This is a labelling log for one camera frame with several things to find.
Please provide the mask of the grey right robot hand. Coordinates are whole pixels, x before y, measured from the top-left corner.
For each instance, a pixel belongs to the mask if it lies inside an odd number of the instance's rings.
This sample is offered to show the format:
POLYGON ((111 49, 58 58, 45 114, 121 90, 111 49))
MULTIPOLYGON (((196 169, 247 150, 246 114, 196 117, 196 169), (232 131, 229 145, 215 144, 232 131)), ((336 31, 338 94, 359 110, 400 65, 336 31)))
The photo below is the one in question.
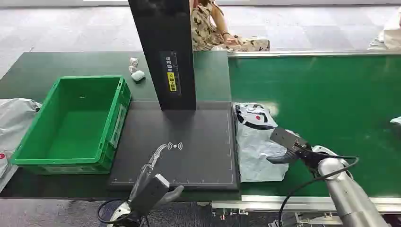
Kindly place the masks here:
POLYGON ((290 164, 298 159, 302 160, 309 171, 316 172, 321 160, 321 155, 312 152, 310 149, 307 149, 307 147, 297 147, 296 151, 287 149, 286 153, 282 156, 266 157, 266 160, 273 164, 290 164))

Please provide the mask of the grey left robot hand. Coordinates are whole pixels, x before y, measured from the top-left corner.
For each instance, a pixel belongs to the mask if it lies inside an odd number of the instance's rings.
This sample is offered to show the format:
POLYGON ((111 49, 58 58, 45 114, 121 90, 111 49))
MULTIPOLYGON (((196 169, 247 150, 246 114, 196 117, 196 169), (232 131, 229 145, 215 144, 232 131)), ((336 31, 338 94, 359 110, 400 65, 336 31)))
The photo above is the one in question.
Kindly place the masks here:
POLYGON ((128 205, 139 216, 147 215, 154 207, 174 201, 182 194, 184 186, 169 191, 170 183, 161 174, 153 173, 157 160, 166 144, 160 145, 150 160, 141 168, 129 195, 128 205))

